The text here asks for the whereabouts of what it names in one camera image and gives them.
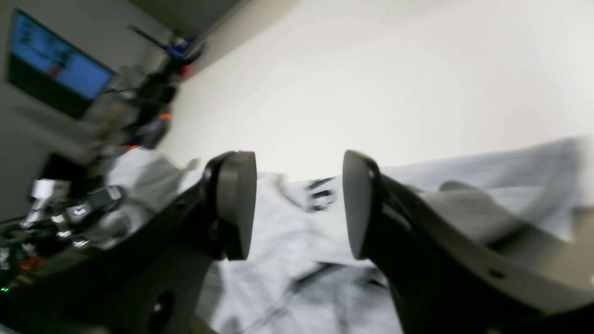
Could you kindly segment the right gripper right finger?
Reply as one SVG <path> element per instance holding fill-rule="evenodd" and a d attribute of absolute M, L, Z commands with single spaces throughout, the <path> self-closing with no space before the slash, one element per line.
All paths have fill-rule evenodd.
<path fill-rule="evenodd" d="M 406 334 L 591 334 L 593 292 L 464 236 L 368 156 L 343 159 L 351 252 L 386 275 Z"/>

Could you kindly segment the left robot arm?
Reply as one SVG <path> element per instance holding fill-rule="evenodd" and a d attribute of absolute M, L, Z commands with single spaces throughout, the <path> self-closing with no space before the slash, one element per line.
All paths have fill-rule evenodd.
<path fill-rule="evenodd" d="M 34 203 L 22 218 L 1 222 L 1 292 L 18 275 L 42 268 L 45 260 L 65 247 L 51 218 L 64 206 L 79 204 L 104 184 L 108 167 L 124 152 L 154 148 L 167 131 L 170 104 L 182 78 L 179 72 L 151 74 L 133 96 L 110 90 L 112 101 L 91 146 L 92 158 L 81 170 L 51 164 L 32 186 Z"/>

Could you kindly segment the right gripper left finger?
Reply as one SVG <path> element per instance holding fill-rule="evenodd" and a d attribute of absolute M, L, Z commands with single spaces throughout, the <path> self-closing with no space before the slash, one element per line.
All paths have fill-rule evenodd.
<path fill-rule="evenodd" d="M 30 213 L 1 223 L 3 334 L 186 334 L 212 264 L 250 253 L 254 152 L 198 173 L 129 151 L 93 191 L 70 186 L 37 180 Z"/>

